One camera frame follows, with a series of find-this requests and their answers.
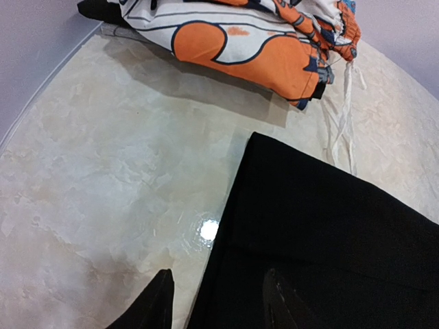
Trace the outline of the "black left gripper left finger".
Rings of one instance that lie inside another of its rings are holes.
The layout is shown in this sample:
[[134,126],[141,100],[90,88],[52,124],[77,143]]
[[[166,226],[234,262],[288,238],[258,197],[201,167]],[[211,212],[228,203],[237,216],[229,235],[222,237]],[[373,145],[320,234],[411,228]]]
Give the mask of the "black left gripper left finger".
[[161,269],[128,309],[107,329],[171,329],[174,278],[171,269]]

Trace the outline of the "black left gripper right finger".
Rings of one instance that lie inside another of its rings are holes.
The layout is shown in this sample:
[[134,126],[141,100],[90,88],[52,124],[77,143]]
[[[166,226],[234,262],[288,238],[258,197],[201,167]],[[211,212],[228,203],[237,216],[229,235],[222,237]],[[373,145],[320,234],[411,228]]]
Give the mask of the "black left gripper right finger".
[[324,328],[324,323],[275,269],[270,269],[264,276],[263,305],[265,328]]

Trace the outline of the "black t-shirt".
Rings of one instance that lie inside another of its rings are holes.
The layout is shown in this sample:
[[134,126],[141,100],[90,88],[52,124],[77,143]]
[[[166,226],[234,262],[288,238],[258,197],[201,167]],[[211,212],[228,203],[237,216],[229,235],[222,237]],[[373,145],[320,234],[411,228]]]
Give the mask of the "black t-shirt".
[[277,270],[324,328],[437,328],[438,225],[380,188],[254,133],[189,319],[265,328]]

